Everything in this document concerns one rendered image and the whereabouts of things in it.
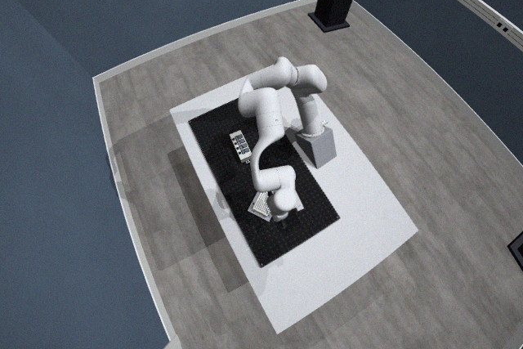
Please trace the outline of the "white operator panel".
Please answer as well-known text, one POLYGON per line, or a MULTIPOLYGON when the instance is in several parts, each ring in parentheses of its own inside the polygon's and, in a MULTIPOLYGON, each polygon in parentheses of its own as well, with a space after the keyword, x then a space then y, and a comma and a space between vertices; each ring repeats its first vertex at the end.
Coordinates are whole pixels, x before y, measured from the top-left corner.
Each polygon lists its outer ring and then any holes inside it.
POLYGON ((251 150, 248 147, 247 142, 244 139, 243 133, 241 130, 230 134, 231 141, 235 147, 235 150, 239 156, 241 163, 246 162, 250 163, 251 150))

